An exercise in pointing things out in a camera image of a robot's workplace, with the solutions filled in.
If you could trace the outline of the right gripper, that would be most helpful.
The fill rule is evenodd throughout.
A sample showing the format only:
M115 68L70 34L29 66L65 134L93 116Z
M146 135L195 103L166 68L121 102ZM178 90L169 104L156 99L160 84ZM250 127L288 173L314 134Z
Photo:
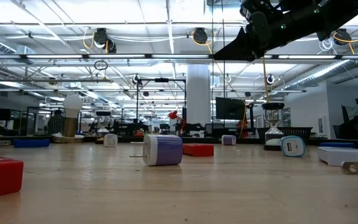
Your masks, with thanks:
M319 30L320 2L283 0L272 5L267 0L244 0L240 14L248 24L236 38L213 55L215 60L254 61L253 52L266 52Z

